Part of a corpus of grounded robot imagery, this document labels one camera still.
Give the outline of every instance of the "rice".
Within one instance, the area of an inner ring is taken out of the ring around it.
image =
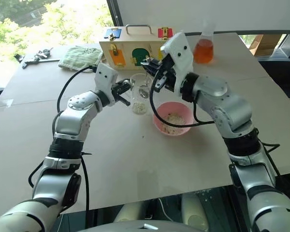
[[[163,119],[169,123],[176,124],[176,125],[184,125],[186,123],[185,120],[181,116],[179,116],[177,113],[170,113],[167,116],[165,116]],[[164,123],[162,124],[161,130],[171,135],[180,134],[183,132],[182,128],[171,127]]]

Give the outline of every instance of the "white wall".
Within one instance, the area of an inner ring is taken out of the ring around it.
[[[173,26],[202,31],[203,19],[216,30],[290,30],[290,0],[117,0],[123,24]]]

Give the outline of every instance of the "colorful door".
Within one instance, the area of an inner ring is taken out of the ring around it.
[[[149,57],[149,52],[144,48],[136,48],[132,51],[132,58],[135,66],[141,66],[141,62],[146,57]]]

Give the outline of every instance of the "wooden box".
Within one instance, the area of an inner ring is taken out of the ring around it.
[[[142,70],[146,57],[162,59],[160,47],[173,35],[172,28],[126,25],[106,28],[99,43],[113,69]]]

